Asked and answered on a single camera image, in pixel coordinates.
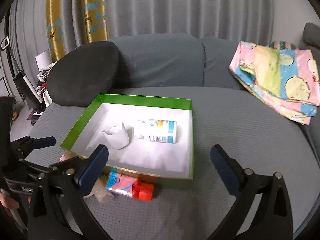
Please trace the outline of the person's left hand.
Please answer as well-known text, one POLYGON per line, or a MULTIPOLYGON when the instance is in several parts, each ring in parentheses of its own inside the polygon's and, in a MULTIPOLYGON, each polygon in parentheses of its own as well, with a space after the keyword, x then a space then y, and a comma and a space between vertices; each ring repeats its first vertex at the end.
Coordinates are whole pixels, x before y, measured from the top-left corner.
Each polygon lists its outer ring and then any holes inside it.
MULTIPOLYGON (((5 208, 8 216, 12 218, 12 210, 17 210, 20 207, 19 202, 14 200, 14 198, 10 197, 7 191, 5 191, 4 189, 1 189, 0 195, 2 206, 5 208)), ((28 211, 31 202, 31 196, 21 194, 20 199, 23 208, 25 209, 25 211, 28 211)))

